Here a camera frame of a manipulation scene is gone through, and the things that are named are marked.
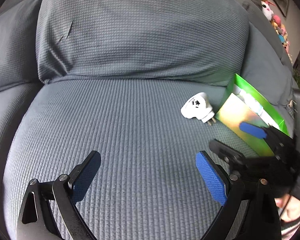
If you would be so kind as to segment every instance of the green box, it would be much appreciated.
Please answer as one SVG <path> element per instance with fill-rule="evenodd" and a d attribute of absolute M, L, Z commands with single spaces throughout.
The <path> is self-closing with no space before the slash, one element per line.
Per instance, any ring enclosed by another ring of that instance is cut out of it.
<path fill-rule="evenodd" d="M 248 122 L 259 127 L 268 127 L 268 125 L 253 112 L 239 97 L 234 94 L 236 86 L 243 89 L 246 93 L 252 95 L 263 110 L 279 126 L 279 130 L 289 136 L 287 126 L 281 115 L 274 107 L 247 81 L 235 74 L 223 96 L 222 106 L 216 114 L 216 118 L 234 131 L 242 140 L 244 140 L 259 156 L 273 156 L 273 152 L 263 139 L 258 139 L 239 129 L 241 122 Z"/>

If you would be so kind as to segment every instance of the metal screw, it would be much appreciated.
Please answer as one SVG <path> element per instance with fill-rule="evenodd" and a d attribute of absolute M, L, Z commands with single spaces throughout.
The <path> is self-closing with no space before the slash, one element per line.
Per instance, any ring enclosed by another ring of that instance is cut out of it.
<path fill-rule="evenodd" d="M 268 184 L 268 181 L 266 179 L 261 179 L 260 182 L 263 185 L 267 185 Z"/>
<path fill-rule="evenodd" d="M 60 176 L 59 176 L 59 180 L 60 181 L 64 181 L 64 180 L 66 180 L 68 178 L 68 175 L 67 174 L 61 174 Z"/>
<path fill-rule="evenodd" d="M 29 182 L 30 185 L 34 185 L 37 183 L 37 179 L 31 179 L 31 181 Z"/>
<path fill-rule="evenodd" d="M 233 181 L 236 181 L 238 179 L 238 176 L 235 174 L 230 174 L 229 178 Z"/>

